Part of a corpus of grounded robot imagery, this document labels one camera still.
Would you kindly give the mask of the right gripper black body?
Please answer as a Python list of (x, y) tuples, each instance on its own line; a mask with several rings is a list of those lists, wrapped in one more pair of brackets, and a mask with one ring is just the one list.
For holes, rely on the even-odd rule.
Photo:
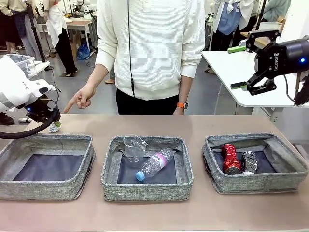
[(256, 75), (277, 77), (309, 70), (309, 37), (270, 43), (256, 51), (254, 59)]

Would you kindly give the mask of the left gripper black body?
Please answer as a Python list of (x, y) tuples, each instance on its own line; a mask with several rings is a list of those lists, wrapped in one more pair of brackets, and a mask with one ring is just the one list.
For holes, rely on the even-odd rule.
[[(48, 106), (49, 102), (55, 104), (54, 108)], [(47, 123), (50, 121), (59, 122), (61, 115), (57, 103), (50, 98), (38, 98), (35, 102), (24, 106), (27, 113), (26, 116), (34, 120), (35, 122)]]

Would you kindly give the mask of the person's right hand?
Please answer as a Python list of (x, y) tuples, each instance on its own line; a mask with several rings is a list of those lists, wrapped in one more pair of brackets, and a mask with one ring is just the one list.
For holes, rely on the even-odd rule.
[(75, 104), (79, 109), (85, 109), (91, 104), (91, 98), (94, 96), (96, 88), (92, 85), (86, 84), (81, 88), (68, 102), (64, 109), (67, 113)]

